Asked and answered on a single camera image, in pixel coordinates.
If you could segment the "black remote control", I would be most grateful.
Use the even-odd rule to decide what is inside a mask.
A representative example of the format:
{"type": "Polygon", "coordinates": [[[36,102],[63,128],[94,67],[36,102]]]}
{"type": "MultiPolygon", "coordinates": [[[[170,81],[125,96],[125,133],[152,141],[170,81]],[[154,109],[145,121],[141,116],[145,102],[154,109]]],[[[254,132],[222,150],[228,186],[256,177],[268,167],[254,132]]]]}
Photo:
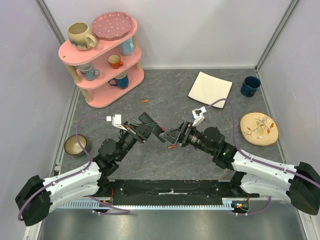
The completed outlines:
{"type": "Polygon", "coordinates": [[[147,124],[150,127],[153,127],[152,133],[159,138],[160,134],[165,131],[155,122],[146,112],[143,112],[138,118],[143,124],[147,124]]]}

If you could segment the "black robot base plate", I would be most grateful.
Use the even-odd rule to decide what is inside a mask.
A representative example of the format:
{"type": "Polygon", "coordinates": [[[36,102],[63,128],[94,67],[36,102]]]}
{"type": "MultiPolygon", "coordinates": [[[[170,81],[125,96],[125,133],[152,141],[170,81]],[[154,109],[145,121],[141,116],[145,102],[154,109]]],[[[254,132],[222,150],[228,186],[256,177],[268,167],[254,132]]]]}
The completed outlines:
{"type": "Polygon", "coordinates": [[[112,197],[115,205],[220,204],[223,198],[247,198],[229,181],[219,180],[111,180],[97,197],[112,197]]]}

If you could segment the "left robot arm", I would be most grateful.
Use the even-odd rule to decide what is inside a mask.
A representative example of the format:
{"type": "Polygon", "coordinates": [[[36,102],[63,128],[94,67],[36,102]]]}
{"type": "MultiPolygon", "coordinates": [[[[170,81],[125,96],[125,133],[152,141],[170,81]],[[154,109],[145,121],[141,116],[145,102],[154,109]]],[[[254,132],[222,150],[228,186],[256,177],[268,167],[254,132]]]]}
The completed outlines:
{"type": "Polygon", "coordinates": [[[81,197],[106,196],[110,191],[108,176],[119,168],[118,163],[132,147],[145,143],[151,134],[159,137],[163,133],[153,120],[142,120],[139,124],[125,122],[120,127],[119,140],[104,140],[98,154],[90,157],[84,166],[53,177],[29,178],[15,197],[18,220],[33,226],[65,203],[81,197]]]}

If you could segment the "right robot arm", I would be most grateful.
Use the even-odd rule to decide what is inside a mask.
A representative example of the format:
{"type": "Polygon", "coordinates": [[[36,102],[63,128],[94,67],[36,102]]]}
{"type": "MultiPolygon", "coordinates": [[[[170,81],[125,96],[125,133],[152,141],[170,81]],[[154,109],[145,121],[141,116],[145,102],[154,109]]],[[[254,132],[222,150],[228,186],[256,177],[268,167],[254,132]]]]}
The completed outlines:
{"type": "Polygon", "coordinates": [[[160,137],[172,145],[192,145],[211,155],[218,167],[233,170],[229,191],[235,197],[269,196],[289,201],[306,214],[319,213],[320,175],[306,162],[285,164],[255,156],[227,143],[217,127],[200,132],[190,122],[162,131],[160,137]]]}

